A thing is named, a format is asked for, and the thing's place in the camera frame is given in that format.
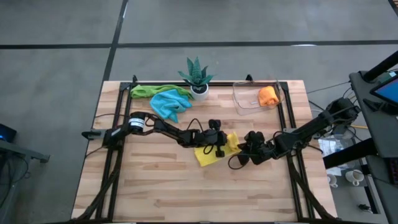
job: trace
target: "green cloth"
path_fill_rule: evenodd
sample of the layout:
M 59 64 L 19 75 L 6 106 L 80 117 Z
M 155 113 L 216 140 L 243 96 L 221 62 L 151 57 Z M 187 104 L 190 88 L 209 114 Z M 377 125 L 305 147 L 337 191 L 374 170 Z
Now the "green cloth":
M 193 100 L 193 97 L 188 90 L 176 85 L 161 85 L 161 86 L 138 85 L 131 90 L 130 94 L 131 97 L 137 99 L 137 98 L 151 97 L 154 96 L 156 93 L 161 93 L 163 91 L 173 90 L 173 89 L 176 89 L 180 95 L 188 96 L 191 100 Z

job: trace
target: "blue cloth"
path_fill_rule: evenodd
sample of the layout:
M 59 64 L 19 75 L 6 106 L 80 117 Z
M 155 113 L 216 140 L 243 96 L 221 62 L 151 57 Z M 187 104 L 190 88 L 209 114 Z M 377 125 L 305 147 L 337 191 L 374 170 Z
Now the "blue cloth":
M 163 119 L 171 119 L 178 123 L 177 113 L 182 113 L 192 104 L 188 97 L 181 96 L 176 89 L 158 93 L 150 100 L 150 106 Z

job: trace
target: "white pot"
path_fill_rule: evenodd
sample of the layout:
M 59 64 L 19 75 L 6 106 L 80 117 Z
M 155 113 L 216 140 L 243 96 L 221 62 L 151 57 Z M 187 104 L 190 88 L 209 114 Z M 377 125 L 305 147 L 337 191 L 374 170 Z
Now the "white pot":
M 206 99 L 207 95 L 209 95 L 209 85 L 206 84 L 206 91 L 204 93 L 195 93 L 191 86 L 191 94 L 196 101 L 203 101 Z

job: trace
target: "potted plant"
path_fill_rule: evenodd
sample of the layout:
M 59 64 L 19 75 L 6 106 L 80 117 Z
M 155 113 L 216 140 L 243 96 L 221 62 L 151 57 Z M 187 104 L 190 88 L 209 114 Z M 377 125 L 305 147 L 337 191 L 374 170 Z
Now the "potted plant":
M 208 83 L 214 77 L 214 75 L 207 75 L 207 66 L 200 69 L 199 59 L 196 57 L 195 62 L 192 62 L 187 58 L 188 72 L 189 75 L 178 71 L 183 80 L 191 86 L 191 94 L 195 100 L 203 101 L 209 94 Z

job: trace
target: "succulent plant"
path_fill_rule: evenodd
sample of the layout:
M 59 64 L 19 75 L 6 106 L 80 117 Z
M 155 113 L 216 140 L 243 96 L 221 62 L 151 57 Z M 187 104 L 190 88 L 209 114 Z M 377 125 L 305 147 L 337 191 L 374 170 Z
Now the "succulent plant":
M 186 75 L 181 71 L 178 71 L 178 73 L 186 83 L 192 86 L 194 90 L 201 90 L 214 77 L 214 75 L 206 74 L 207 66 L 204 67 L 203 70 L 200 70 L 198 57 L 196 57 L 195 62 L 192 62 L 189 58 L 187 58 L 187 64 L 189 75 Z

